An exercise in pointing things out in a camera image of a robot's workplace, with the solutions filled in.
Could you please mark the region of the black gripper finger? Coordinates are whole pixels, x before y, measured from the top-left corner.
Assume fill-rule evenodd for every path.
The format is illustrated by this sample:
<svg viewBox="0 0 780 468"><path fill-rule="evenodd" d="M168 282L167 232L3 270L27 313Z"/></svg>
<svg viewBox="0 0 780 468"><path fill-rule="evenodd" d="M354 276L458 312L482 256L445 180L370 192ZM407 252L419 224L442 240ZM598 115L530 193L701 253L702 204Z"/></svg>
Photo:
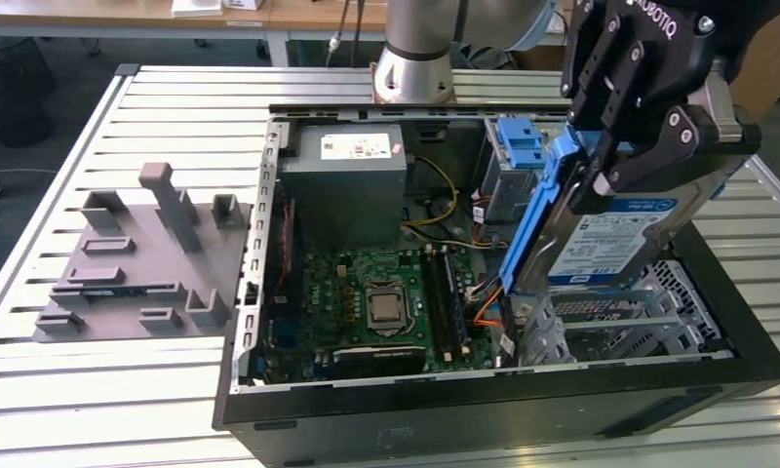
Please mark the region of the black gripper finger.
<svg viewBox="0 0 780 468"><path fill-rule="evenodd" d="M603 78L621 47L623 20L607 12L574 12L567 33L561 93L570 100L569 122L599 130L609 101Z"/></svg>
<svg viewBox="0 0 780 468"><path fill-rule="evenodd" d="M603 84L609 101L585 178L571 198L578 215L598 215L630 194L655 195L701 181L717 191L761 146L758 123L733 102L717 58L702 86L681 101L643 105L635 97L647 68L646 46L614 55Z"/></svg>

